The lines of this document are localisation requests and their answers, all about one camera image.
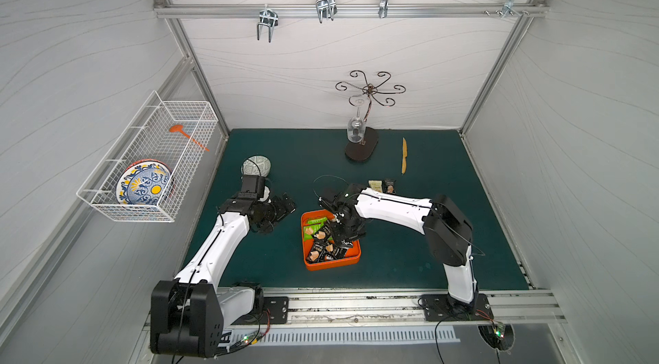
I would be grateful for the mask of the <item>orange storage box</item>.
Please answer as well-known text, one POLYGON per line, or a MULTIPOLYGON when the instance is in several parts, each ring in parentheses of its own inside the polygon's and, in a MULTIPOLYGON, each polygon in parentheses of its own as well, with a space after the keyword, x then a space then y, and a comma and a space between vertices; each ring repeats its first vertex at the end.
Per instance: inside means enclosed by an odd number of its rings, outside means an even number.
POLYGON ((332 268, 357 264, 360 261, 362 250, 360 241, 354 241, 352 247, 343 247, 335 242, 331 231, 331 222, 334 216, 325 209, 309 211, 300 218, 300 231, 302 234, 303 260, 309 271, 321 271, 332 268), (302 226, 308 219, 327 217, 328 221, 319 230, 313 239, 303 238, 302 226))

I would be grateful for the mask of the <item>cream cookie packet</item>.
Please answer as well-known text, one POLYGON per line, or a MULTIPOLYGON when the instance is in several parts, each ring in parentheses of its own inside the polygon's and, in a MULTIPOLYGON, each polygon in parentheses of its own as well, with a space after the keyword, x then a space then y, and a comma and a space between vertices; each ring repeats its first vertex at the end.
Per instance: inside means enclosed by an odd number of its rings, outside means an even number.
POLYGON ((384 184, 382 180, 369 180, 368 181, 369 187, 376 191, 376 192, 383 192, 384 191, 384 184))

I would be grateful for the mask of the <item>black cookie packet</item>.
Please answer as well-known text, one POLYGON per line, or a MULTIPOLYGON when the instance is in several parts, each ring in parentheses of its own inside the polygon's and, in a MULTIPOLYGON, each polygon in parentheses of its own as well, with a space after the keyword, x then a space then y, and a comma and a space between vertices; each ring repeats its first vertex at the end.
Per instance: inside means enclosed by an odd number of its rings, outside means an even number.
POLYGON ((396 192, 396 181, 390 179, 384 180, 384 192, 394 194, 396 192))

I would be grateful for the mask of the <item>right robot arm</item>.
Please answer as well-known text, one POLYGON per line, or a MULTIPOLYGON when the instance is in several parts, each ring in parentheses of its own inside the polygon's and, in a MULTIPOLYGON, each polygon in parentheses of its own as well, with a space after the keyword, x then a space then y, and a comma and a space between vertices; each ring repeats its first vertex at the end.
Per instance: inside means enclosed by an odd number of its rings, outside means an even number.
POLYGON ((444 266, 448 303, 475 308, 478 284, 473 271, 473 227, 449 197, 400 197, 350 184, 343 192, 327 189, 317 200, 333 214, 332 237, 341 244, 364 236, 369 220, 387 221, 424 235, 430 253, 444 266))

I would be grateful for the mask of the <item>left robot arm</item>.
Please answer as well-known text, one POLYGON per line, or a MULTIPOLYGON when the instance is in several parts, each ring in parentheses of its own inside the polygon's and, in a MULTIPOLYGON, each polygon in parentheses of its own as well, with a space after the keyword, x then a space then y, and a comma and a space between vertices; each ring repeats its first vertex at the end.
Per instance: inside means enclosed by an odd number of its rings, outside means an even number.
POLYGON ((262 175, 245 175, 240 190, 218 209, 216 223, 197 253, 172 280, 157 283, 150 298, 149 349, 183 357, 215 358, 255 343, 255 331, 228 348, 221 340, 241 319, 261 323, 264 293, 257 283, 238 283, 221 291, 219 283, 240 242, 250 232, 268 234, 296 210, 288 194, 268 192, 262 175))

